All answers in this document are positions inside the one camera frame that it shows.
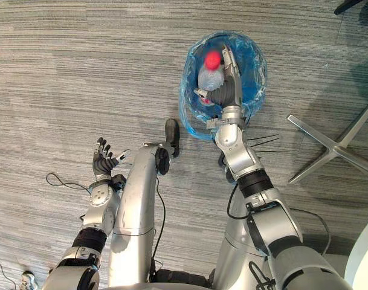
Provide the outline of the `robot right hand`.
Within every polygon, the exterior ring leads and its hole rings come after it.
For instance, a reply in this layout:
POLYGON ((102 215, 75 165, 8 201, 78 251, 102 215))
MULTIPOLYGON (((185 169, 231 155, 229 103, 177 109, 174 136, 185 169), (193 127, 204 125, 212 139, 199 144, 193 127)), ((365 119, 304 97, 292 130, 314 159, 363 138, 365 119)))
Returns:
POLYGON ((224 82, 218 88, 210 91, 196 88, 195 94, 203 100, 208 100, 216 105, 225 108, 227 106, 241 106, 242 85, 240 72, 235 61, 232 50, 223 44, 222 57, 224 61, 223 74, 224 82))

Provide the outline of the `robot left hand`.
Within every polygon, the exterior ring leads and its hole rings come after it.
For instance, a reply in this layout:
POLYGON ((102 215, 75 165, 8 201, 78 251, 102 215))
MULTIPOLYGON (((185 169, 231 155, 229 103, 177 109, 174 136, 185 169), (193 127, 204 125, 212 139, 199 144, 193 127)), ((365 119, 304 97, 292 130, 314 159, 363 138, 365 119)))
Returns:
POLYGON ((114 154, 111 145, 103 137, 99 137, 95 144, 92 157, 92 171, 96 181, 111 179, 112 170, 131 154, 130 149, 114 154))

